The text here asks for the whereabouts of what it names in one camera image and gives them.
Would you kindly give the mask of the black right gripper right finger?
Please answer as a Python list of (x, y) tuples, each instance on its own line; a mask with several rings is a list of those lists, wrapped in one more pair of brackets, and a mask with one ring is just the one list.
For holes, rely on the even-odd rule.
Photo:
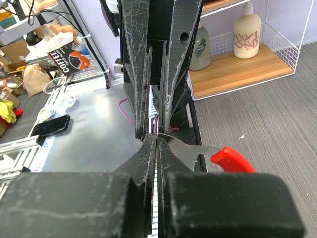
[(282, 178), (225, 172), (199, 155), (187, 167), (158, 137), (160, 238), (302, 238), (305, 225)]

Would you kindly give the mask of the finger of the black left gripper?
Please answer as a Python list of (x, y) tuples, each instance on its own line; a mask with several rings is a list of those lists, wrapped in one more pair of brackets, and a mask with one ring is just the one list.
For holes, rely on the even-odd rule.
[(201, 0), (175, 0), (172, 8), (168, 49), (162, 59), (159, 115), (162, 129), (168, 129), (176, 84), (201, 12)]
[(124, 66), (124, 91), (134, 115), (135, 138), (144, 140), (147, 127), (150, 60), (147, 51), (148, 0), (122, 0), (121, 43)]

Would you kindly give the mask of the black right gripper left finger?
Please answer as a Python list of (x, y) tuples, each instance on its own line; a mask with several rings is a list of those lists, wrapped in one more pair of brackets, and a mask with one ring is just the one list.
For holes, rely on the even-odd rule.
[(156, 137), (113, 172), (22, 172), (0, 201), (3, 238), (145, 238)]

